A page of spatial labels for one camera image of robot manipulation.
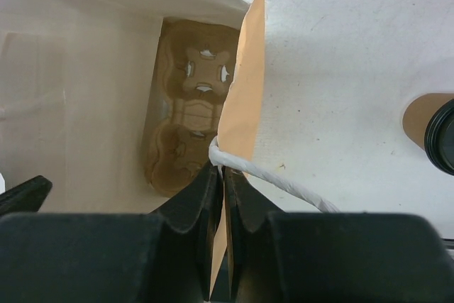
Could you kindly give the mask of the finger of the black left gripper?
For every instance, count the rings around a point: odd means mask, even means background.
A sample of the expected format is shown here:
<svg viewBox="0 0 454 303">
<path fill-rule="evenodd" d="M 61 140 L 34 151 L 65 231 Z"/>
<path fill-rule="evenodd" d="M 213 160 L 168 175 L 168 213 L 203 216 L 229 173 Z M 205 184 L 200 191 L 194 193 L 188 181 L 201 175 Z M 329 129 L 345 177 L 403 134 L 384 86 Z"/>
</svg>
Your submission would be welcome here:
<svg viewBox="0 0 454 303">
<path fill-rule="evenodd" d="M 52 189 L 52 182 L 42 175 L 29 179 L 1 194 L 0 214 L 38 212 Z"/>
</svg>

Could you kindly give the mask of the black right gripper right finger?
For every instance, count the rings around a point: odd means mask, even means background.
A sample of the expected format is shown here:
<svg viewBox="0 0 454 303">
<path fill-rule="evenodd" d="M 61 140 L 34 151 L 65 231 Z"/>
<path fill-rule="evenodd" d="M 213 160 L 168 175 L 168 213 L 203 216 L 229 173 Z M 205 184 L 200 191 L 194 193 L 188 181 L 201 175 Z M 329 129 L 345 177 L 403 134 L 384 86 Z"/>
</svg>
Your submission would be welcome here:
<svg viewBox="0 0 454 303">
<path fill-rule="evenodd" d="M 225 168 L 234 302 L 445 302 L 447 250 L 408 214 L 287 213 Z"/>
</svg>

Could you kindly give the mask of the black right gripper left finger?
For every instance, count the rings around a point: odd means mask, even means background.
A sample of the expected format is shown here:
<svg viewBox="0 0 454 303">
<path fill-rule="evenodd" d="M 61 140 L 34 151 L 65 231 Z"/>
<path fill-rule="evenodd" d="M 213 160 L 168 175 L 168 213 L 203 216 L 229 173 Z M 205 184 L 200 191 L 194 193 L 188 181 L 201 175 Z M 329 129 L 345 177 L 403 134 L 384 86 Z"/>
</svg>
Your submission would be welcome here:
<svg viewBox="0 0 454 303">
<path fill-rule="evenodd" d="M 207 164 L 148 214 L 1 215 L 1 301 L 205 302 L 221 208 Z"/>
</svg>

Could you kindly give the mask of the brown paper takeout bag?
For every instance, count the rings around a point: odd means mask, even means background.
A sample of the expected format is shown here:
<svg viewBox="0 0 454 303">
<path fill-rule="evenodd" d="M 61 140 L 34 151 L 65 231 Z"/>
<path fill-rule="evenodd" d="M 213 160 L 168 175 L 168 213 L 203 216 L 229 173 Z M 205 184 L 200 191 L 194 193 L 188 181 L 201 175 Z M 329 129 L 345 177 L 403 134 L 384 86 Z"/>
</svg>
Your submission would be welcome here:
<svg viewBox="0 0 454 303">
<path fill-rule="evenodd" d="M 1 0 L 1 194 L 42 175 L 52 182 L 43 213 L 148 214 L 174 197 L 145 177 L 143 134 L 162 25 L 178 20 L 238 30 L 211 142 L 251 159 L 265 0 Z M 220 181 L 209 299 L 226 251 Z"/>
</svg>

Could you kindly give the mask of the brown paper coffee cup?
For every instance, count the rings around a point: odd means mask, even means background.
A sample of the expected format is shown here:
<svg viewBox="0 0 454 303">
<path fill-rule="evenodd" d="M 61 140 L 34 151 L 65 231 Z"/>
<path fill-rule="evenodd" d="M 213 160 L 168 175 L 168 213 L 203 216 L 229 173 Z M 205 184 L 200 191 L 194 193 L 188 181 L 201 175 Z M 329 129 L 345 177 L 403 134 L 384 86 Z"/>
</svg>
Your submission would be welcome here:
<svg viewBox="0 0 454 303">
<path fill-rule="evenodd" d="M 431 93 L 413 100 L 406 108 L 402 119 L 407 137 L 424 150 L 425 133 L 429 121 L 444 104 L 452 99 L 453 94 Z"/>
</svg>

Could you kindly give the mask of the brown pulp cup carrier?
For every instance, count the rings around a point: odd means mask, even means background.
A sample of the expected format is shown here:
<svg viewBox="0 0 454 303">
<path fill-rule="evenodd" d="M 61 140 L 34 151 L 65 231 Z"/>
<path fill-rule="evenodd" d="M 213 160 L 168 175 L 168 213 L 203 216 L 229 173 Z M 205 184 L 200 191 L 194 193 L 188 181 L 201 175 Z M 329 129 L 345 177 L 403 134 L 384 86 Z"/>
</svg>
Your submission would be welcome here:
<svg viewBox="0 0 454 303">
<path fill-rule="evenodd" d="M 172 197 L 208 160 L 233 81 L 239 32 L 190 20 L 165 21 L 143 134 L 145 177 Z"/>
</svg>

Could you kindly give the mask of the black plastic cup lid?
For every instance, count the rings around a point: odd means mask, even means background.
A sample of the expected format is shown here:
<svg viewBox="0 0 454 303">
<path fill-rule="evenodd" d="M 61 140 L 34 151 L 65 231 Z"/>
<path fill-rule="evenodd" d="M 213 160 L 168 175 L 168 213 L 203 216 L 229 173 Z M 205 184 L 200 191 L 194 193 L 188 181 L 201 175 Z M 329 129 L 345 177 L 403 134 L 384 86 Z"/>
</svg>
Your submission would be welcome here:
<svg viewBox="0 0 454 303">
<path fill-rule="evenodd" d="M 431 117 L 424 136 L 424 149 L 431 163 L 453 176 L 453 100 L 442 105 Z"/>
</svg>

